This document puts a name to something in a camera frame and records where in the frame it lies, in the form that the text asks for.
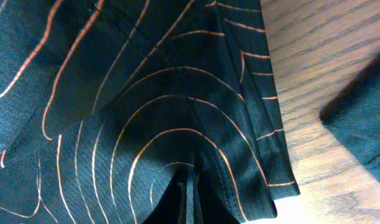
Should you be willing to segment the black jersey with orange lines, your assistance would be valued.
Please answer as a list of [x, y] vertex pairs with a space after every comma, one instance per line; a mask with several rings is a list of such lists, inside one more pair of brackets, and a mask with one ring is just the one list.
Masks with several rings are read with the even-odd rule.
[[0, 0], [0, 223], [245, 223], [299, 193], [258, 0]]

